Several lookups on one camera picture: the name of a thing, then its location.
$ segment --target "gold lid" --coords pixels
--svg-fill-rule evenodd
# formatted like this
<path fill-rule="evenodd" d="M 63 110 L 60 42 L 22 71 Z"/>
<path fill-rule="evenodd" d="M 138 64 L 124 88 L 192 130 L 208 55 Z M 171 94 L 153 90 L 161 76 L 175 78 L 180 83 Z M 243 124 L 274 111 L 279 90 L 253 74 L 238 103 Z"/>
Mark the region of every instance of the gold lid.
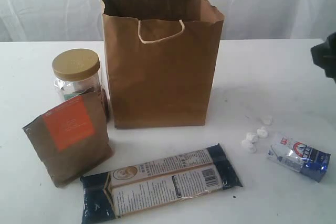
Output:
<path fill-rule="evenodd" d="M 52 61 L 55 76 L 63 81 L 80 81 L 93 76 L 100 68 L 98 55 L 89 49 L 72 49 Z"/>

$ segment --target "white tabletop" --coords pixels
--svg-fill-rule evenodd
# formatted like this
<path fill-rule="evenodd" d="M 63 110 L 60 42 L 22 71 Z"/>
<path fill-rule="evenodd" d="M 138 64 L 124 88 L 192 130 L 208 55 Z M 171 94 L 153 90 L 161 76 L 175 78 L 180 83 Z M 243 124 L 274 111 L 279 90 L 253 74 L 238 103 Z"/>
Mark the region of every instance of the white tabletop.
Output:
<path fill-rule="evenodd" d="M 334 223 L 336 84 L 311 60 L 310 48 L 321 42 L 221 41 L 205 126 L 116 130 L 110 122 L 116 153 L 89 174 L 220 143 L 244 185 L 112 222 Z M 92 49 L 104 61 L 103 42 L 0 43 L 1 223 L 81 223 L 81 182 L 56 188 L 22 130 L 60 102 L 51 62 L 71 48 Z M 271 135 L 282 131 L 331 153 L 321 183 L 266 160 L 270 138 L 255 154 L 241 148 L 263 115 L 274 117 Z"/>

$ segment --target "paper bag handle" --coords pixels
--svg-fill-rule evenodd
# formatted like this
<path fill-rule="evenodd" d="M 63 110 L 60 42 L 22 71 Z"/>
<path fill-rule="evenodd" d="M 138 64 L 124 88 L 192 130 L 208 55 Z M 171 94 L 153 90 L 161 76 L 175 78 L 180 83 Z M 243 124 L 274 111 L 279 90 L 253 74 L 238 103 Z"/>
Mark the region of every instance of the paper bag handle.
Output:
<path fill-rule="evenodd" d="M 175 38 L 175 37 L 181 35 L 184 32 L 184 29 L 185 29 L 183 21 L 180 19 L 179 22 L 181 24 L 182 29 L 177 34 L 173 34 L 171 36 L 168 36 L 168 37 L 165 37 L 165 38 L 162 38 L 162 39 L 146 41 L 146 40 L 143 40 L 142 37 L 141 37 L 141 20 L 139 20 L 139 23 L 138 23 L 138 37 L 143 44 L 153 44 L 153 43 L 162 42 L 162 41 L 167 40 L 167 39 Z"/>

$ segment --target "white curtain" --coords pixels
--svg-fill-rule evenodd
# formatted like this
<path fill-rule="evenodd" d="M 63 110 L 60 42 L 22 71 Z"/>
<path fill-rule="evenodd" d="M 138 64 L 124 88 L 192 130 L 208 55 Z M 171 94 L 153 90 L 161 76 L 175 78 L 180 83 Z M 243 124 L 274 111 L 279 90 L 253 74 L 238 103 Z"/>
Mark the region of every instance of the white curtain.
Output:
<path fill-rule="evenodd" d="M 224 39 L 322 38 L 336 31 L 336 0 L 209 0 Z M 99 0 L 0 0 L 0 41 L 102 40 Z"/>

